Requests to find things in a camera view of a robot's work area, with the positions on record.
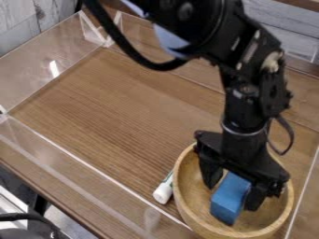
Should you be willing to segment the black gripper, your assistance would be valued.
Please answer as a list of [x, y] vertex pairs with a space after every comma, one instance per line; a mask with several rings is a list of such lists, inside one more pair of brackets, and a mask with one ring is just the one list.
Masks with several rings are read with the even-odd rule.
[[290, 179], [284, 167], [268, 152], [270, 122], [256, 128], [237, 128], [221, 121], [221, 132], [194, 131], [194, 153], [204, 185], [210, 190], [222, 171], [236, 174], [252, 184], [244, 209], [256, 211], [266, 197], [278, 197]]

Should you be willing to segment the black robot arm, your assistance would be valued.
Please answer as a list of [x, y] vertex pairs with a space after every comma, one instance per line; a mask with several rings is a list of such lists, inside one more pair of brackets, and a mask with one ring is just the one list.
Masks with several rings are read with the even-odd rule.
[[269, 127], [290, 106], [281, 43], [244, 11], [241, 0], [121, 0], [152, 22], [174, 59], [150, 62], [136, 51], [100, 0], [84, 4], [120, 49], [144, 67], [169, 71], [201, 58], [218, 68], [225, 105], [218, 133], [194, 132], [202, 182], [213, 187], [224, 171], [250, 183], [244, 208], [278, 196], [290, 175], [270, 156]]

